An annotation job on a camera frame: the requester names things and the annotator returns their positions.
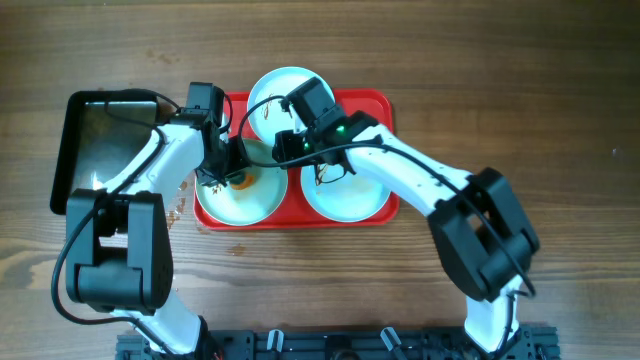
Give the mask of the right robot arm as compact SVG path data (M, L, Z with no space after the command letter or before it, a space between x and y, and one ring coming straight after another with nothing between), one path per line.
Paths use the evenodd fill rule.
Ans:
M273 157L283 168L340 165L412 205L427 220L445 273L467 298L466 335L488 355L507 352L519 329L517 300L536 294L527 272L540 243L500 172L439 163L361 111L277 132Z

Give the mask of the green orange sponge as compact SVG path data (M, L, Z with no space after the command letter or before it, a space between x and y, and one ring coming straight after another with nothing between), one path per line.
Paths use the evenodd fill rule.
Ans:
M247 189L256 181L256 176L247 171L239 171L228 179L232 189L236 191Z

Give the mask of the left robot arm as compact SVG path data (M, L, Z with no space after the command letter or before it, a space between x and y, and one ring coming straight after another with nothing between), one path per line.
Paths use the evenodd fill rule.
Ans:
M165 208L189 173L204 185L225 185L245 165L236 138L215 122L170 122L150 132L118 175L68 198L52 301L76 324L130 324L161 359L218 359L206 321L172 288Z

